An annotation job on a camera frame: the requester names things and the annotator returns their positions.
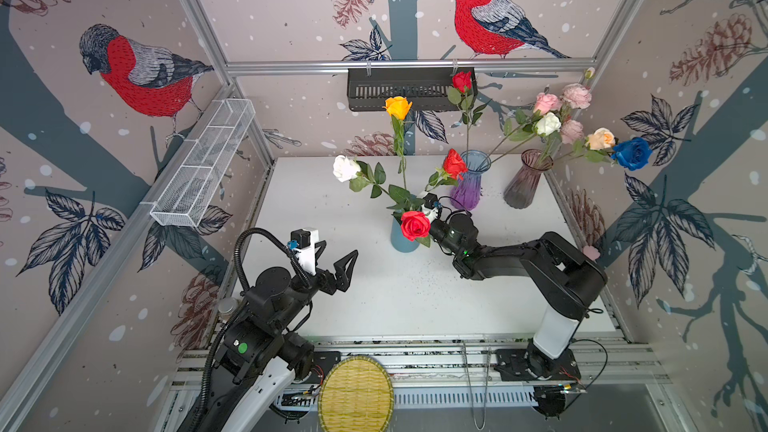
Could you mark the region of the blue purple glass vase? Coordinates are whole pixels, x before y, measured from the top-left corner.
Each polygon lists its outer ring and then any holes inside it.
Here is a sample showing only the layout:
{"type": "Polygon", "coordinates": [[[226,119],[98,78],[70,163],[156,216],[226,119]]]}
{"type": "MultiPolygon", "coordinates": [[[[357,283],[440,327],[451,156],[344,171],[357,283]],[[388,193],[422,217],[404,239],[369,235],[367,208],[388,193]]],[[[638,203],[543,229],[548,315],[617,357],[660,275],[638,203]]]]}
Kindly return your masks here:
{"type": "Polygon", "coordinates": [[[472,211],[480,202],[482,177],[491,167],[491,158],[478,150],[462,152],[460,157],[467,166],[467,171],[452,189],[450,201],[454,208],[472,211]]]}

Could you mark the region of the dark red rose flower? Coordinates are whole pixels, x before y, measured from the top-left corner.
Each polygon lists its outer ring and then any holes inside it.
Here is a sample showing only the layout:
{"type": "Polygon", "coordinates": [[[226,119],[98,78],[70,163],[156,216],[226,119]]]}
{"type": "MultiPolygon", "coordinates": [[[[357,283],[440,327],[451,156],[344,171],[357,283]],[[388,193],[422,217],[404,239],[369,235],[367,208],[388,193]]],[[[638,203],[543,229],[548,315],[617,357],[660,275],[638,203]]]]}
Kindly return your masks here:
{"type": "Polygon", "coordinates": [[[488,102],[478,102],[474,91],[475,82],[471,72],[456,72],[447,89],[449,102],[461,111],[461,123],[466,127],[466,150],[470,150],[470,132],[482,117],[488,102]]]}

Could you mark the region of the orange rose flower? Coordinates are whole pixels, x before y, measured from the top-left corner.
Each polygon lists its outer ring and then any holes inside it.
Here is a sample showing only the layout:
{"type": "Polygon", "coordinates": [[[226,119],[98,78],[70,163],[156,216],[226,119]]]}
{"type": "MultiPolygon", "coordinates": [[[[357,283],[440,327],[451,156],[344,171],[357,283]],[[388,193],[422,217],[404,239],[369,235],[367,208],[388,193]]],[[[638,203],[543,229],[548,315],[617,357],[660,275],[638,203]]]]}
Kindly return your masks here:
{"type": "Polygon", "coordinates": [[[385,110],[390,116],[394,137],[394,151],[399,157],[398,173],[403,180],[403,187],[407,187],[406,169],[407,159],[405,154],[405,119],[410,112],[412,103],[402,96],[390,97],[385,100],[385,110]]]}

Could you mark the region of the cream peach rose stem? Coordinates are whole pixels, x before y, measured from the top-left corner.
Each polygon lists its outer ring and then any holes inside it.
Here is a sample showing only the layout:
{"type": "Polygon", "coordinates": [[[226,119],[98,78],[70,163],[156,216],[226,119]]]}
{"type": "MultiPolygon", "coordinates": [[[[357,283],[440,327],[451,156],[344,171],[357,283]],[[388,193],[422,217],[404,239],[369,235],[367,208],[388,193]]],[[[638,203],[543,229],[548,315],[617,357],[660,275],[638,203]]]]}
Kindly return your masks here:
{"type": "Polygon", "coordinates": [[[557,161],[585,159],[590,163],[612,162],[617,139],[607,128],[598,128],[591,134],[575,136],[571,150],[557,158],[557,161]]]}

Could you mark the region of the smoky pink glass vase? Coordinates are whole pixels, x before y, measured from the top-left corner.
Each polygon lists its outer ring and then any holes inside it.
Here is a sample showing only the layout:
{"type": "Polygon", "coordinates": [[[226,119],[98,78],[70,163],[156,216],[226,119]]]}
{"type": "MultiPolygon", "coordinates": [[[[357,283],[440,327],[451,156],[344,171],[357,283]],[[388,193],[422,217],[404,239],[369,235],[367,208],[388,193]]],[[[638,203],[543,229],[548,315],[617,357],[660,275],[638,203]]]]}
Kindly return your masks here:
{"type": "Polygon", "coordinates": [[[514,209],[529,207],[542,175],[553,167],[553,160],[541,150],[530,149],[521,154],[522,166],[506,187],[503,198],[514,209]]]}

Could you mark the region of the white rose flower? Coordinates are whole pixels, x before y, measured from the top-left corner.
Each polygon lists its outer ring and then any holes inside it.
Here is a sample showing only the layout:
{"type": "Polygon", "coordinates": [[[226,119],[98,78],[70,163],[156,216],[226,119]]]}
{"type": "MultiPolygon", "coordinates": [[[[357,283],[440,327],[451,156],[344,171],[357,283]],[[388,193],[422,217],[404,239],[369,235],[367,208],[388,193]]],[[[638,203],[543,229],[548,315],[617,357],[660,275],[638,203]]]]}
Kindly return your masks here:
{"type": "Polygon", "coordinates": [[[406,212],[416,208],[414,196],[402,185],[390,181],[380,162],[371,165],[358,158],[338,155],[333,162],[333,175],[352,192],[368,190],[371,199],[387,197],[391,201],[390,210],[406,212]]]}
{"type": "Polygon", "coordinates": [[[562,143],[561,128],[562,122],[558,115],[553,112],[547,112],[544,115],[535,112],[532,115],[527,115],[522,111],[517,111],[513,118],[508,118],[504,122],[502,139],[491,150],[490,155],[496,154],[507,143],[512,143],[513,146],[503,152],[501,156],[509,155],[534,140],[540,140],[543,149],[539,150],[539,156],[534,164],[537,168],[544,167],[551,161],[550,157],[553,151],[562,143]]]}

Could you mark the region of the pink rose flower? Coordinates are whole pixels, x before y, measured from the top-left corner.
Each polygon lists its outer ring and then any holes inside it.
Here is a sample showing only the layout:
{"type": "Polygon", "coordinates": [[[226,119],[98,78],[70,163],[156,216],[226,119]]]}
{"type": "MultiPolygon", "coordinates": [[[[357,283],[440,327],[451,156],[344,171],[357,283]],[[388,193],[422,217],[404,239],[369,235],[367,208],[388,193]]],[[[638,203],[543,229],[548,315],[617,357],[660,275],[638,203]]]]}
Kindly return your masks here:
{"type": "Polygon", "coordinates": [[[513,114],[513,117],[517,111],[522,111],[527,115],[532,115],[535,112],[540,112],[542,115],[546,114],[547,112],[553,112],[558,115],[561,122],[563,123],[563,119],[561,118],[563,105],[564,102],[560,97],[551,93],[541,92],[537,95],[536,100],[531,107],[516,110],[513,114]]]}

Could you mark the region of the pink carnation flower stem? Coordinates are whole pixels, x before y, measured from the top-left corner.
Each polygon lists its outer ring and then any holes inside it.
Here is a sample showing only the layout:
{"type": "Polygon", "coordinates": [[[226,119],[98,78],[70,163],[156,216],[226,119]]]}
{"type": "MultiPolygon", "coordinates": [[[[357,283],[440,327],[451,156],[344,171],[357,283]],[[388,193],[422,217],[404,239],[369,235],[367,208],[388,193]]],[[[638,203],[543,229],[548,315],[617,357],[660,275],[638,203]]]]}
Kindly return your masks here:
{"type": "Polygon", "coordinates": [[[573,144],[584,138],[583,125],[575,119],[569,119],[560,129],[563,144],[573,144]]]}

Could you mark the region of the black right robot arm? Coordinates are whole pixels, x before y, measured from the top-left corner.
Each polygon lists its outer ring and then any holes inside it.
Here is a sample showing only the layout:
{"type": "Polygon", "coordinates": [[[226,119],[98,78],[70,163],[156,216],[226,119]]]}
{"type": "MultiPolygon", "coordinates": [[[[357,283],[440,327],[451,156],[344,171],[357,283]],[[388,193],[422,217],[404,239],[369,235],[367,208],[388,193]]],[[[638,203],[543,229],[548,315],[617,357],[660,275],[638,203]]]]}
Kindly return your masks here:
{"type": "Polygon", "coordinates": [[[496,369],[518,380],[551,379],[574,360],[570,344],[593,303],[607,285],[607,275],[593,259],[556,232],[518,245],[487,246],[467,211],[442,218],[442,204],[433,193],[424,196],[435,215],[430,239],[452,256],[452,265],[467,280],[522,277],[536,287],[547,307],[520,358],[496,369]]]}

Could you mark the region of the blue rose flower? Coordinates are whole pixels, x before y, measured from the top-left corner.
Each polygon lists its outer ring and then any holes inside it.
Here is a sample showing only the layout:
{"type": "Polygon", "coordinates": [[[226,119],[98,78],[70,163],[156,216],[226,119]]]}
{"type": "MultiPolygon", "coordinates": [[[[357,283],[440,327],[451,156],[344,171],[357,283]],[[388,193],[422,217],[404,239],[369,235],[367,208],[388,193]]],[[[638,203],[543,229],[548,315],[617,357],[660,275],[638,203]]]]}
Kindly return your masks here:
{"type": "Polygon", "coordinates": [[[636,171],[649,163],[652,149],[649,143],[642,137],[635,137],[627,142],[622,142],[613,148],[611,158],[621,167],[636,171]]]}

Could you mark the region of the teal ceramic vase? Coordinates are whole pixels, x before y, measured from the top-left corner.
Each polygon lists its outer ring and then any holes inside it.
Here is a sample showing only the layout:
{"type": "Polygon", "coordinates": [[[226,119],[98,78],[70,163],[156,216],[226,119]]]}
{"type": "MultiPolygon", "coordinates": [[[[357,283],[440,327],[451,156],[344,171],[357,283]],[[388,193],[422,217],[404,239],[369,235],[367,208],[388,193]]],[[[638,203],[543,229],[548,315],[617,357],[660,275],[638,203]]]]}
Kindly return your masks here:
{"type": "Polygon", "coordinates": [[[410,241],[403,235],[401,224],[397,218],[393,218],[390,243],[392,247],[400,253],[411,253],[420,247],[418,241],[410,241]]]}

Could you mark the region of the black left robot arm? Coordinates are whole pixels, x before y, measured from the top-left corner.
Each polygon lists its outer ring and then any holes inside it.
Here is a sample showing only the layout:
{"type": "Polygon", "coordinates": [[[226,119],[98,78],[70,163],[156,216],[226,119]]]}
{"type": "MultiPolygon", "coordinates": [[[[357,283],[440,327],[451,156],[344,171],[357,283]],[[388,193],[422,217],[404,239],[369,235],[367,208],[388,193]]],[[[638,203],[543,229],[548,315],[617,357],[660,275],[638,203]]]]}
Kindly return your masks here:
{"type": "Polygon", "coordinates": [[[217,333],[203,368],[201,388],[182,431],[249,431],[296,379],[314,365],[314,346],[298,333],[308,320],[313,298],[345,292],[359,257],[352,251],[328,271],[318,267],[326,244],[311,230],[292,231],[287,243],[263,228],[249,228],[237,238],[233,265],[242,299],[217,333]],[[249,282],[242,248],[252,235],[271,242],[290,265],[263,270],[249,282]]]}

